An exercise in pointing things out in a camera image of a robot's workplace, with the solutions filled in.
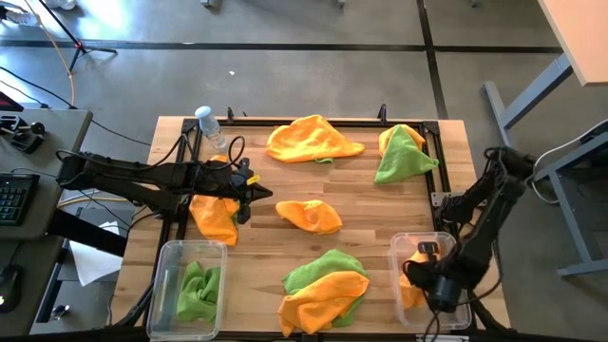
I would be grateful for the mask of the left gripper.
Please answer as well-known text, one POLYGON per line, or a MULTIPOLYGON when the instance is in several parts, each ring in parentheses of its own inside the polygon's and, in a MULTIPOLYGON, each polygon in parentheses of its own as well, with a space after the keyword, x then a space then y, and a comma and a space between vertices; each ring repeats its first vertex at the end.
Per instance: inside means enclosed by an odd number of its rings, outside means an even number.
MULTIPOLYGON (((249 179, 249 165, 250 160, 248 158, 241 159, 237 164, 237 169, 233 172, 232 182, 236 187, 238 196, 237 201, 239 208, 237 210, 237 223, 246 223, 251 217, 250 201, 248 198, 248 184, 249 179)), ((251 202, 257 200, 264 200, 270 198, 273 192, 260 185, 259 183, 253 184, 254 195, 251 202)))

